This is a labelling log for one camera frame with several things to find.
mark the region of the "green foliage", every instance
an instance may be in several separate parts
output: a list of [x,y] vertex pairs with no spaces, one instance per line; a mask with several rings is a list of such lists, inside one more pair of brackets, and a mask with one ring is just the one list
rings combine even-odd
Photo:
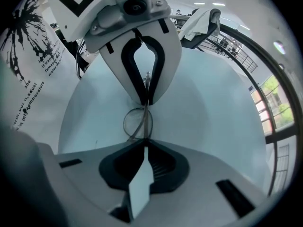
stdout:
[[262,89],[263,91],[267,91],[270,92],[272,90],[273,94],[277,94],[278,93],[278,87],[279,86],[279,82],[276,79],[276,77],[274,75],[272,75],[270,78],[268,78],[262,85]]
[[282,112],[281,113],[282,122],[280,122],[281,125],[285,125],[287,123],[294,121],[294,116],[292,110],[289,107],[289,104],[279,105],[279,111]]

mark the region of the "window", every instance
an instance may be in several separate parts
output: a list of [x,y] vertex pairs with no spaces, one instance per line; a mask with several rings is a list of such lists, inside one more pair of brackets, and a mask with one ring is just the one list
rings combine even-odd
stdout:
[[[264,92],[269,107],[273,113],[276,128],[280,128],[294,121],[293,112],[290,108],[288,99],[278,80],[274,75],[270,76],[262,85],[261,89]],[[272,131],[269,121],[269,114],[265,110],[264,102],[261,100],[259,93],[255,90],[251,94],[262,121],[264,133]]]

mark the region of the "white table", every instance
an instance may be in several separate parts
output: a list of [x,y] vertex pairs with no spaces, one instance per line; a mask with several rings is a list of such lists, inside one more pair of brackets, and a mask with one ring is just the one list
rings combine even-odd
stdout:
[[[153,58],[147,48],[136,52],[143,78],[152,72]],[[137,106],[98,56],[69,102],[59,153],[126,141],[123,119]],[[169,89],[150,111],[152,139],[216,156],[262,189],[267,166],[261,121],[249,91],[224,60],[183,48]]]

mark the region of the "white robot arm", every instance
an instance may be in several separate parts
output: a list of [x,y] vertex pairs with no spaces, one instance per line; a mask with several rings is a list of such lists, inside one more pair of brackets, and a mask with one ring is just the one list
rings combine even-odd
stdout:
[[[84,37],[89,52],[99,50],[134,101],[152,105],[165,93],[181,57],[165,0],[48,1],[66,40]],[[142,42],[156,58],[148,90],[134,61]]]

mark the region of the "cable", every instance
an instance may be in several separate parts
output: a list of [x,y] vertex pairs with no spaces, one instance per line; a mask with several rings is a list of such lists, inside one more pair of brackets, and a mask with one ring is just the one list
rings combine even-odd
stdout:
[[77,76],[79,79],[81,79],[82,77],[80,76],[80,67],[78,65],[78,54],[79,51],[83,48],[84,46],[84,38],[82,38],[81,42],[80,42],[80,46],[77,49],[77,53],[76,53],[76,72],[77,72]]
[[[141,121],[140,121],[140,123],[139,123],[139,126],[138,126],[137,129],[134,131],[134,133],[133,133],[132,135],[130,135],[130,134],[126,131],[126,122],[125,122],[125,121],[126,121],[127,116],[128,116],[131,112],[133,112],[133,111],[136,111],[136,110],[144,110],[144,109],[145,109],[145,108],[134,108],[134,109],[130,110],[130,111],[126,114],[126,116],[124,117],[124,120],[123,120],[123,130],[124,130],[124,132],[129,136],[129,139],[128,139],[127,141],[141,139],[141,138],[136,137],[136,135],[138,134],[140,128],[142,127],[142,125],[143,125],[143,123],[144,123],[144,119],[145,119],[144,114],[143,114],[143,117],[142,117],[142,119],[141,119]],[[152,118],[151,112],[150,112],[149,110],[147,110],[147,112],[148,112],[148,114],[151,116],[151,131],[150,131],[150,134],[149,134],[149,136],[148,136],[148,138],[150,138],[150,137],[152,136],[153,118]]]
[[[148,95],[148,89],[149,89],[150,81],[151,81],[151,76],[150,76],[150,73],[147,72],[146,73],[146,78],[145,78],[146,95]],[[132,109],[124,117],[124,120],[123,120],[123,129],[124,129],[124,132],[129,136],[129,138],[128,138],[127,141],[134,140],[134,139],[139,139],[139,138],[136,137],[136,135],[138,134],[138,132],[139,132],[139,130],[142,127],[143,124],[144,124],[144,130],[143,130],[143,133],[144,133],[143,137],[144,137],[144,139],[149,139],[152,136],[153,119],[152,119],[151,112],[148,110],[148,105],[149,105],[149,101],[147,100],[146,103],[145,103],[145,105],[144,105],[144,108],[135,108],[135,109]],[[140,121],[137,129],[134,131],[134,133],[132,135],[130,135],[126,131],[126,126],[125,126],[126,117],[132,111],[142,110],[142,109],[144,110],[143,117],[142,117],[142,119],[141,119],[141,121]],[[150,114],[150,116],[151,116],[151,132],[150,132],[149,135],[148,135],[148,114]]]

